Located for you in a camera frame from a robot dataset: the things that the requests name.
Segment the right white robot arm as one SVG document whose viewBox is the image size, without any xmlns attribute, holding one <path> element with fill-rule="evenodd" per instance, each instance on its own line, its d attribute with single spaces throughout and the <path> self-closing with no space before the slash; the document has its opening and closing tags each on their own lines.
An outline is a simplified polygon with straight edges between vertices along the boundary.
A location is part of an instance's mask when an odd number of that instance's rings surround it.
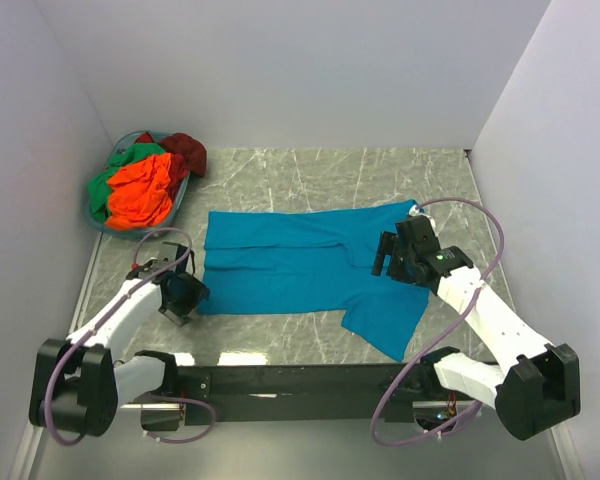
<svg viewBox="0 0 600 480">
<path fill-rule="evenodd" d="M 395 385 L 401 400 L 459 393 L 495 410 L 505 429 L 527 440 L 581 411 L 579 358 L 529 327 L 485 282 L 458 247 L 441 247 L 431 220 L 409 216 L 380 236 L 374 275 L 425 287 L 455 310 L 494 357 L 484 363 L 433 346 Z"/>
</svg>

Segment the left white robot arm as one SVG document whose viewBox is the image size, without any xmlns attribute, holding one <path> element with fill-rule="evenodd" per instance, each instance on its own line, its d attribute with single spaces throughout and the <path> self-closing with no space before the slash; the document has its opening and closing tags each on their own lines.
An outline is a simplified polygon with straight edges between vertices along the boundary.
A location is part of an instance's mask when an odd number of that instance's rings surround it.
<svg viewBox="0 0 600 480">
<path fill-rule="evenodd" d="M 48 339 L 40 346 L 30 423 L 70 445 L 66 433 L 78 439 L 99 437 L 120 406 L 142 395 L 179 395 L 175 354 L 141 350 L 129 361 L 121 356 L 152 315 L 161 313 L 182 325 L 209 294 L 195 276 L 193 250 L 163 243 L 157 257 L 132 266 L 119 291 L 89 322 L 64 339 Z"/>
</svg>

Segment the blue t shirt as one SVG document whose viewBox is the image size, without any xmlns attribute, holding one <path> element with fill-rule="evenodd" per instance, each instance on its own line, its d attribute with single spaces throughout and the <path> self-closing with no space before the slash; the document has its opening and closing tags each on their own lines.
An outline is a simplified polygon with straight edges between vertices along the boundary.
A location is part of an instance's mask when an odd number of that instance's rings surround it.
<svg viewBox="0 0 600 480">
<path fill-rule="evenodd" d="M 372 273 L 383 232 L 414 201 L 313 213 L 208 215 L 202 315 L 341 310 L 343 328 L 396 362 L 429 300 L 427 289 Z"/>
</svg>

